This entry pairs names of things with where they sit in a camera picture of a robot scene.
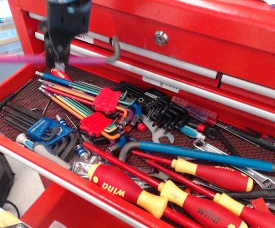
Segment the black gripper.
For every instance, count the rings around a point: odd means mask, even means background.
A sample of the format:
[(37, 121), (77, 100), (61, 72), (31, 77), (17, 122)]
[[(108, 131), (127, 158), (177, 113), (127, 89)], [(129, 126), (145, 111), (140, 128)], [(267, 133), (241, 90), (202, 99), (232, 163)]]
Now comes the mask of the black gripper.
[(64, 71), (68, 66), (70, 41), (89, 30), (92, 2), (90, 0), (48, 0), (47, 20), (39, 25), (45, 37), (46, 66)]

